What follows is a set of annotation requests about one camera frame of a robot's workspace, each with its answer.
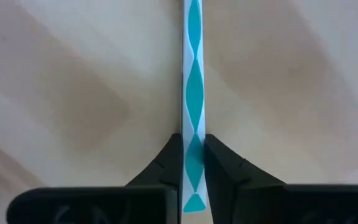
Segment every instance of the light wooden table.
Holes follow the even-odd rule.
[[[358,1],[206,1],[204,57],[209,133],[358,183]],[[29,188],[131,180],[179,131],[180,75],[181,0],[0,0],[0,223]]]

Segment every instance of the blue triangle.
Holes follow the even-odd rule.
[[[185,205],[185,208],[183,211],[185,213],[190,212],[201,212],[206,209],[206,206],[200,196],[198,194],[193,194],[187,204]]]

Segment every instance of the wooden surface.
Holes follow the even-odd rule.
[[[206,1],[204,57],[209,133],[358,183],[358,1]],[[179,131],[180,76],[180,0],[0,0],[0,223],[24,190],[133,178]]]

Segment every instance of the paper strip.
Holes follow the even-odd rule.
[[[204,61],[202,0],[184,0],[182,136],[185,153],[183,169],[183,212],[206,208],[203,144]]]

